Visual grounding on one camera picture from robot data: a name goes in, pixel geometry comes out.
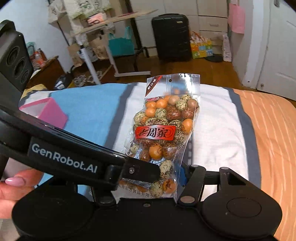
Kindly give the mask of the person's left hand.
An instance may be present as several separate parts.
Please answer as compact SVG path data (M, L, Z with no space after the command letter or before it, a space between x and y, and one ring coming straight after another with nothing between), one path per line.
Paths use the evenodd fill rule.
M36 169L27 169L1 182L1 219L11 218L12 209L17 201L34 190L34 187L40 183L43 176L43 172Z

